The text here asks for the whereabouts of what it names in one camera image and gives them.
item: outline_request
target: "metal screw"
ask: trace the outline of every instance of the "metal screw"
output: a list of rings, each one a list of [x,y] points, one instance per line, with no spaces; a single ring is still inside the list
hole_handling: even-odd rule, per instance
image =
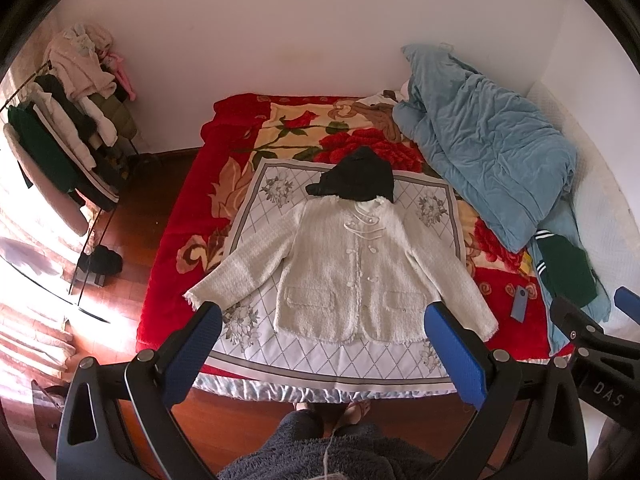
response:
[[[145,348],[144,350],[138,352],[136,359],[138,359],[138,361],[146,363],[147,361],[151,361],[151,359],[154,358],[154,355],[156,355],[156,353],[151,348]]]
[[[498,362],[505,363],[507,362],[511,356],[506,350],[497,349],[494,350],[494,359]]]
[[[566,361],[562,357],[554,357],[554,364],[558,368],[566,368]]]
[[[82,359],[82,361],[80,361],[80,364],[78,366],[81,367],[82,370],[86,370],[87,368],[91,368],[94,365],[94,361],[95,359],[93,357],[85,357],[84,359]]]

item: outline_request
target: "wall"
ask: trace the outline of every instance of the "wall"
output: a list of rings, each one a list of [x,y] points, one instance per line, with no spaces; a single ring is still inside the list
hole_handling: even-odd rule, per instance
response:
[[[127,58],[142,150],[201,144],[213,102],[239,92],[366,95],[399,88],[399,47],[445,41],[501,84],[542,74],[566,0],[63,0]]]
[[[584,0],[569,0],[542,82],[589,134],[640,221],[640,75]]]

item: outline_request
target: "blue quilt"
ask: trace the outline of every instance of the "blue quilt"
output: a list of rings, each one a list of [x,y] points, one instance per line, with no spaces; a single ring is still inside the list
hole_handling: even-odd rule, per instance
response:
[[[402,48],[409,100],[394,107],[400,131],[517,252],[558,196],[569,191],[576,149],[531,101],[434,46]]]

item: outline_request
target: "red rose print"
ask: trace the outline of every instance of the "red rose print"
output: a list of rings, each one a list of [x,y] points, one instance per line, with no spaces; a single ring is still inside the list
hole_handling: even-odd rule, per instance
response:
[[[486,253],[485,257],[490,262],[500,260],[504,262],[504,266],[512,272],[516,272],[520,268],[524,249],[517,254],[510,253],[502,246],[494,232],[491,231],[481,219],[476,220],[474,238],[476,239],[478,249]]]
[[[287,128],[304,128],[305,126],[309,126],[309,124],[311,124],[311,121],[313,121],[316,117],[319,117],[319,115],[307,110],[305,113],[300,115],[300,117],[296,117],[295,119],[290,120],[282,120],[282,124],[284,124]]]
[[[322,152],[314,157],[314,162],[337,164],[360,146],[369,146],[377,156],[388,160],[394,170],[420,173],[424,163],[420,151],[401,142],[389,142],[385,134],[376,128],[354,130],[351,135],[346,132],[328,135],[320,139],[320,145]]]

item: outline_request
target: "blue gripper pad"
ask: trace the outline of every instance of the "blue gripper pad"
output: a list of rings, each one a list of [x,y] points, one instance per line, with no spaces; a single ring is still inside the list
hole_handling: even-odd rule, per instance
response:
[[[640,298],[626,286],[621,286],[613,295],[613,303],[640,325]]]
[[[476,410],[480,410],[487,396],[485,370],[463,342],[464,329],[448,311],[450,319],[447,321],[446,316],[436,306],[436,303],[431,303],[424,311],[424,332],[451,377],[460,398],[463,402],[474,405]]]
[[[162,402],[168,408],[183,402],[186,398],[193,381],[196,380],[204,361],[222,332],[222,312],[215,303],[205,302],[194,318],[198,317],[206,304],[209,305],[209,308],[202,311],[204,315],[201,316],[201,319],[192,320],[195,323],[190,321],[182,329],[190,331],[190,333],[186,334],[186,340],[166,366]]]

